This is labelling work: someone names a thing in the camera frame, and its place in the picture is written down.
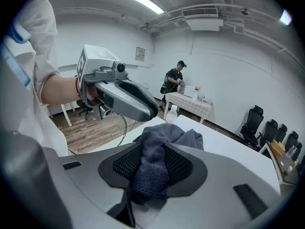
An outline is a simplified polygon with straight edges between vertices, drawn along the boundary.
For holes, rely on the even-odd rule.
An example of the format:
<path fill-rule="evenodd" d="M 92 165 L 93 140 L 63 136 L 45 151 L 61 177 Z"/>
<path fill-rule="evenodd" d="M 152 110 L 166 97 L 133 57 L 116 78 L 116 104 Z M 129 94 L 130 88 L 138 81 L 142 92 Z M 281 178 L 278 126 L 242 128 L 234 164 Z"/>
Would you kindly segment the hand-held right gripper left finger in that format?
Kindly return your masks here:
<path fill-rule="evenodd" d="M 139 143 L 65 157 L 42 150 L 71 229 L 135 229 L 130 180 L 140 162 Z"/>

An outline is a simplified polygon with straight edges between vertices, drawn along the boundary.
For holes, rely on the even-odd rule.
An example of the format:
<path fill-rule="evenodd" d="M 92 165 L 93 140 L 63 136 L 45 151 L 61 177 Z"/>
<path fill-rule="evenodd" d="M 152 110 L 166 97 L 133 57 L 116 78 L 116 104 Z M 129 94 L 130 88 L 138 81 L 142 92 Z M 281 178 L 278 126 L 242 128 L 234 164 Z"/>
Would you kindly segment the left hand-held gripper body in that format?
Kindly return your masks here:
<path fill-rule="evenodd" d="M 97 120 L 102 120 L 112 111 L 99 99 L 89 101 L 87 87 L 95 85 L 97 88 L 99 83 L 108 84 L 111 81 L 126 79 L 128 79 L 128 73 L 125 70 L 125 63 L 113 53 L 103 47 L 84 45 L 77 64 L 77 80 L 80 97 L 85 105 L 92 109 L 93 116 Z"/>

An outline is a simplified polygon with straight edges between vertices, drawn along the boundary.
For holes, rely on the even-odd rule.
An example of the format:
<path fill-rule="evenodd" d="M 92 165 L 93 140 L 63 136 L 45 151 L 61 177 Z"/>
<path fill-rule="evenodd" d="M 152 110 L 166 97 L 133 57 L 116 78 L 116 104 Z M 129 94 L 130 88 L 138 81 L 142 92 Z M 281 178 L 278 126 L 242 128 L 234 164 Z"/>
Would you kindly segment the dark grey wiping cloth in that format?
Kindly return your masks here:
<path fill-rule="evenodd" d="M 169 174 L 165 164 L 165 144 L 172 143 L 203 150 L 203 136 L 164 123 L 144 128 L 135 139 L 141 143 L 141 163 L 132 182 L 132 200 L 143 205 L 150 199 L 166 199 Z"/>

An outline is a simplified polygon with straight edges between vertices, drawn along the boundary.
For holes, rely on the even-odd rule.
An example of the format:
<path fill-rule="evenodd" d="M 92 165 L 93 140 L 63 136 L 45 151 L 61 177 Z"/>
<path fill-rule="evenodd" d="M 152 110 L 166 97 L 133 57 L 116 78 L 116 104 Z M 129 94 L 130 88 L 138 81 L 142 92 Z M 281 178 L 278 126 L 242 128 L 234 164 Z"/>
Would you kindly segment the person's left forearm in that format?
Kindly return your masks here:
<path fill-rule="evenodd" d="M 79 84 L 76 77 L 61 77 L 53 74 L 46 80 L 42 91 L 41 101 L 48 105 L 61 105 L 79 100 Z"/>

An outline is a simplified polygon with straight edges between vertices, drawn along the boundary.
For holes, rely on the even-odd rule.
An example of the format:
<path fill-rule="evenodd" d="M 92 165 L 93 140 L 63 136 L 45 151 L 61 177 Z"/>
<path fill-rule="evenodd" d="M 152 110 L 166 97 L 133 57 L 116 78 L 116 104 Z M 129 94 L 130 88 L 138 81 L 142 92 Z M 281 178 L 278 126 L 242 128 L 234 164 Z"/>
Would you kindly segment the person's left hand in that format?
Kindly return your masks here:
<path fill-rule="evenodd" d="M 95 106 L 102 103 L 99 98 L 97 88 L 94 85 L 86 85 L 86 92 L 87 105 Z"/>

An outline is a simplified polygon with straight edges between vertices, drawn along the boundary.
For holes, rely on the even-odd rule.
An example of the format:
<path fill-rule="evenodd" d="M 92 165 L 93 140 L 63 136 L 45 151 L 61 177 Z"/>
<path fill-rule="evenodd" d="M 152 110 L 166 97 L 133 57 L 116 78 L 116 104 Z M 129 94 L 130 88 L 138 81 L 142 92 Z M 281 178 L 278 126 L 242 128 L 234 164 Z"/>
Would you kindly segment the clear water bottle red label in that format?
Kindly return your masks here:
<path fill-rule="evenodd" d="M 166 116 L 166 123 L 172 123 L 177 117 L 178 117 L 178 114 L 177 114 L 177 106 L 176 105 L 172 105 L 171 106 L 171 109 L 170 111 L 167 113 L 167 116 Z"/>

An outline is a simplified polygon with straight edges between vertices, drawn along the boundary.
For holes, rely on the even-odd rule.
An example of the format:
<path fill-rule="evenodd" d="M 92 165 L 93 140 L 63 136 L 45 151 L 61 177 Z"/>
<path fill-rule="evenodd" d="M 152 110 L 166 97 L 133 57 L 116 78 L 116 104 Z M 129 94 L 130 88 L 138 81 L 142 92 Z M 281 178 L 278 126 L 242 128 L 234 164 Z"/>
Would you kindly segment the white box appliance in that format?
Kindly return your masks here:
<path fill-rule="evenodd" d="M 198 97 L 198 91 L 195 90 L 195 86 L 187 85 L 184 91 L 184 96 L 190 97 L 193 101 L 196 101 Z"/>

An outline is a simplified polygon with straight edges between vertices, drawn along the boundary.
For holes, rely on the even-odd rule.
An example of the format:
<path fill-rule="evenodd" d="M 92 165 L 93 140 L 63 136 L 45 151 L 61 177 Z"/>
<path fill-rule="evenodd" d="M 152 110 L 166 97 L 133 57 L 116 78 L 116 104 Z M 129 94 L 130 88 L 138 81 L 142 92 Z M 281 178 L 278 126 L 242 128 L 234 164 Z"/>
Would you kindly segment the white desk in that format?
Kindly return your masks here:
<path fill-rule="evenodd" d="M 64 117 L 65 117 L 65 120 L 68 124 L 69 127 L 72 127 L 72 123 L 71 123 L 71 120 L 68 116 L 68 111 L 72 110 L 73 112 L 75 112 L 75 106 L 74 106 L 74 103 L 71 102 L 71 103 L 68 103 L 68 104 L 61 104 L 60 105 L 60 111 L 58 111 L 57 113 L 55 113 L 55 111 L 53 110 L 54 107 L 50 107 L 50 106 L 47 106 L 47 109 L 48 109 L 48 116 L 50 118 L 53 118 L 53 116 L 55 114 L 63 114 Z"/>

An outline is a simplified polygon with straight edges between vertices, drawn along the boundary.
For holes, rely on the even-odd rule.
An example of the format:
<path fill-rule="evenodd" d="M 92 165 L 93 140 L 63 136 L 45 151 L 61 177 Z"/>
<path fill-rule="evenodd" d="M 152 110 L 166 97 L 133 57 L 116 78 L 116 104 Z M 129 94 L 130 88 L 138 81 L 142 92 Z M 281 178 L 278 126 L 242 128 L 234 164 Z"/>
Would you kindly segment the clear plastic food tray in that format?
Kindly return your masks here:
<path fill-rule="evenodd" d="M 201 101 L 201 102 L 204 102 L 204 103 L 208 103 L 208 104 L 210 104 L 210 105 L 213 104 L 212 100 L 207 99 L 205 96 L 201 96 L 201 95 L 200 95 L 200 96 L 197 97 L 197 100 L 198 100 L 198 101 Z"/>

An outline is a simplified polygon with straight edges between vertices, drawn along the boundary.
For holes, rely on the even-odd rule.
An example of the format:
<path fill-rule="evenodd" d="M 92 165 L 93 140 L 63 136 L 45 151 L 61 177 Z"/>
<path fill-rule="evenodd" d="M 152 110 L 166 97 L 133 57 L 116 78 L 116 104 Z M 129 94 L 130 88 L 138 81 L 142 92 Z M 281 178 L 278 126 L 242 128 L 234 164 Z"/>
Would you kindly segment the row of black office chairs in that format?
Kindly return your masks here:
<path fill-rule="evenodd" d="M 297 132 L 292 131 L 289 134 L 287 133 L 288 128 L 286 125 L 278 125 L 274 119 L 271 119 L 265 123 L 263 132 L 256 135 L 258 128 L 264 119 L 263 114 L 263 108 L 257 105 L 249 110 L 247 120 L 240 130 L 240 134 L 243 138 L 242 142 L 258 152 L 267 141 L 271 143 L 273 140 L 281 142 L 285 146 L 286 153 L 292 146 L 296 146 L 297 150 L 293 157 L 290 156 L 290 158 L 293 161 L 297 161 L 302 149 L 302 143 L 298 141 L 299 135 Z M 264 151 L 263 154 L 267 157 L 270 156 L 267 151 Z"/>

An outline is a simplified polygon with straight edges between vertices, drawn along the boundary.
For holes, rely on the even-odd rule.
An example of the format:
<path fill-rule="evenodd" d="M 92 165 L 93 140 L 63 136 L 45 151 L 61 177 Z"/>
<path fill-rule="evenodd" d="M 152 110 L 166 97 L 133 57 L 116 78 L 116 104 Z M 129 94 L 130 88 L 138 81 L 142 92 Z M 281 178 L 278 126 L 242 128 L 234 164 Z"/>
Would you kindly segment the person in white shirt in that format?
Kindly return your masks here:
<path fill-rule="evenodd" d="M 48 0 L 29 0 L 17 16 L 19 23 L 29 34 L 30 40 L 17 44 L 6 38 L 9 49 L 30 77 L 27 87 L 19 88 L 21 119 L 17 130 L 34 138 L 41 146 L 54 149 L 58 156 L 68 156 L 64 134 L 43 109 L 41 91 L 49 76 L 60 75 L 56 65 L 56 19 Z"/>

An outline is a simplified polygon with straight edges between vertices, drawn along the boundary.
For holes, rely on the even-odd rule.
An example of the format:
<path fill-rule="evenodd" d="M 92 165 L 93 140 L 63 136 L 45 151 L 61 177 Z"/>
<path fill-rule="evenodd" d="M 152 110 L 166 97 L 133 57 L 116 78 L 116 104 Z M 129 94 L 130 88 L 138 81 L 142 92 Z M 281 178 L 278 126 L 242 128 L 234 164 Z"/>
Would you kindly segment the cardboard box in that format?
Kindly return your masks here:
<path fill-rule="evenodd" d="M 276 156 L 281 156 L 285 154 L 285 146 L 281 142 L 273 140 L 271 142 L 271 150 Z"/>

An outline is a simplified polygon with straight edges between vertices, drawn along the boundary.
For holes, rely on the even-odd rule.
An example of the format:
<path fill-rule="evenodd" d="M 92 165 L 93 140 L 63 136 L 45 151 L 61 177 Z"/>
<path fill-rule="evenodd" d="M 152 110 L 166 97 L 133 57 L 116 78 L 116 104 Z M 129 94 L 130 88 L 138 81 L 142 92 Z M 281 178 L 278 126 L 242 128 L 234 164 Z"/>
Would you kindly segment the dark brown table white legs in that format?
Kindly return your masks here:
<path fill-rule="evenodd" d="M 292 192 L 299 183 L 299 174 L 296 169 L 297 163 L 287 157 L 286 153 L 281 156 L 276 156 L 271 150 L 271 143 L 268 141 L 259 153 L 263 154 L 264 151 L 268 152 L 273 162 L 279 182 L 280 194 L 285 195 Z"/>

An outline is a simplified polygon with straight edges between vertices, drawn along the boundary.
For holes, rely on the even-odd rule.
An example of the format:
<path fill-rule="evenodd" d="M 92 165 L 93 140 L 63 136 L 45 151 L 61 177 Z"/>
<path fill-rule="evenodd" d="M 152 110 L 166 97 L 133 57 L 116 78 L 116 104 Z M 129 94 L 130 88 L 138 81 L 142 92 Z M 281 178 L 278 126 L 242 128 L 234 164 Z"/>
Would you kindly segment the white ceiling air conditioner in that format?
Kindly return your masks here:
<path fill-rule="evenodd" d="M 182 14 L 192 31 L 219 31 L 224 26 L 224 20 L 219 19 L 215 7 L 187 9 Z"/>

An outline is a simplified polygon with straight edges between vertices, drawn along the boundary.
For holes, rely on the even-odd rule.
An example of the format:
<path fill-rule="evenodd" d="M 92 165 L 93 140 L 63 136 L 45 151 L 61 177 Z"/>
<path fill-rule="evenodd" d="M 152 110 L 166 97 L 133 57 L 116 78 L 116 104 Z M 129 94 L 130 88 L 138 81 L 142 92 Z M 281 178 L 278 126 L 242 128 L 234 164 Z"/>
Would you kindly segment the beige wall notice panel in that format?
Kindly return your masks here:
<path fill-rule="evenodd" d="M 145 49 L 136 47 L 135 60 L 141 62 L 145 61 Z"/>

